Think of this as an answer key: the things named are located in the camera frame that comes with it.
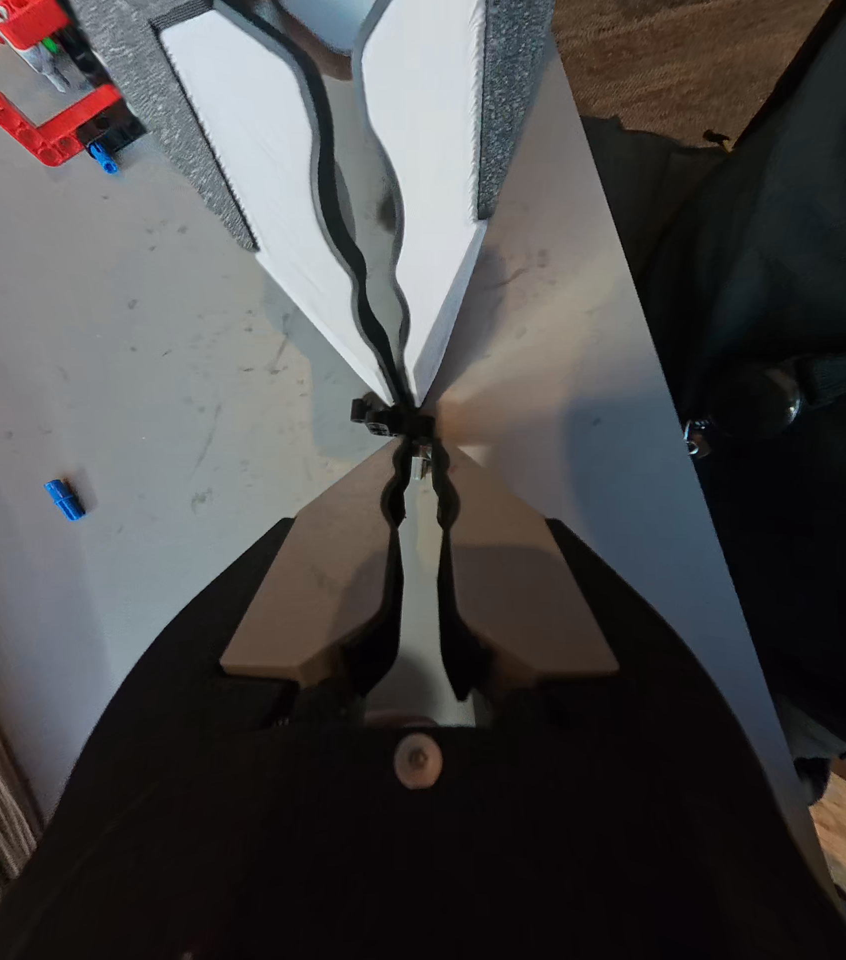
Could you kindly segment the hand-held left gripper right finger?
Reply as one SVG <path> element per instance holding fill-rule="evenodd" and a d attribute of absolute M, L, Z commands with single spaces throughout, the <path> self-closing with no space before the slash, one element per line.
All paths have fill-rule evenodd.
<path fill-rule="evenodd" d="M 459 447 L 435 442 L 432 453 L 440 652 L 456 699 L 617 675 L 543 515 Z"/>

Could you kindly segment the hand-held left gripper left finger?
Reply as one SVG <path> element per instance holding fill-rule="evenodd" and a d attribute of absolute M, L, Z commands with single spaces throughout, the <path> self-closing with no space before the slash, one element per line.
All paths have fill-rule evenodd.
<path fill-rule="evenodd" d="M 366 696 L 398 654 L 409 447 L 394 438 L 301 509 L 220 659 L 236 677 Z"/>

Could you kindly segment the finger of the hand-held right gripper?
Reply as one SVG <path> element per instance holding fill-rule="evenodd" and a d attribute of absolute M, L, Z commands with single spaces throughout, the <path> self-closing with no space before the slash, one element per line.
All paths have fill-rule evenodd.
<path fill-rule="evenodd" d="M 486 233 L 477 213 L 487 4 L 381 1 L 354 47 L 363 112 L 396 187 L 400 357 L 421 406 Z"/>
<path fill-rule="evenodd" d="M 261 267 L 371 391 L 411 405 L 344 219 L 333 115 L 315 60 L 272 16 L 231 2 L 170 15 L 159 39 Z"/>

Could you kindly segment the black angled toy beam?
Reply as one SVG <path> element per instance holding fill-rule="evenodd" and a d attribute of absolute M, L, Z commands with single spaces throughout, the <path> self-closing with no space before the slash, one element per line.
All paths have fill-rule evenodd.
<path fill-rule="evenodd" d="M 436 438 L 435 417 L 405 404 L 384 405 L 374 393 L 352 400 L 350 421 L 363 425 L 374 436 L 402 438 L 427 445 Z"/>

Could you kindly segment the grey desk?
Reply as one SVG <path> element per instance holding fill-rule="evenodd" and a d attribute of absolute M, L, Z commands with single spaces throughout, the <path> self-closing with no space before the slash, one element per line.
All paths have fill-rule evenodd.
<path fill-rule="evenodd" d="M 396 187 L 326 80 L 370 300 L 400 357 Z M 152 134 L 56 172 L 0 128 L 0 726 L 47 827 L 117 682 L 229 561 L 380 441 L 370 389 Z M 442 365 L 448 441 L 565 522 L 700 654 L 827 869 L 549 38 Z M 66 478 L 67 520 L 44 484 Z"/>

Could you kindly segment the partly built toy car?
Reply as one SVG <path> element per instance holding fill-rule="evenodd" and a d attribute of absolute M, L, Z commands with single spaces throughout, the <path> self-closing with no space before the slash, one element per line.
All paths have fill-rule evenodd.
<path fill-rule="evenodd" d="M 77 24 L 72 2 L 0 1 L 0 50 L 69 98 L 35 123 L 0 91 L 0 128 L 47 168 L 84 153 L 104 173 L 119 174 L 118 155 L 147 131 Z"/>

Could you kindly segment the blue toy connector pin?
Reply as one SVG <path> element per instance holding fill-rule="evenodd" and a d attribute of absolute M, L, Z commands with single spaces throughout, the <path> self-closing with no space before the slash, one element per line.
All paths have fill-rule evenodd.
<path fill-rule="evenodd" d="M 55 478 L 44 484 L 53 506 L 68 522 L 79 522 L 87 510 L 78 492 L 66 478 Z"/>

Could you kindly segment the black round buckle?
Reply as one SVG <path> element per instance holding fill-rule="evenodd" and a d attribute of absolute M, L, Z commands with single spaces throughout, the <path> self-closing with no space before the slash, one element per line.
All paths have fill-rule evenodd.
<path fill-rule="evenodd" d="M 804 395 L 789 366 L 744 363 L 720 374 L 708 390 L 707 416 L 722 434 L 742 441 L 779 436 L 794 424 Z"/>

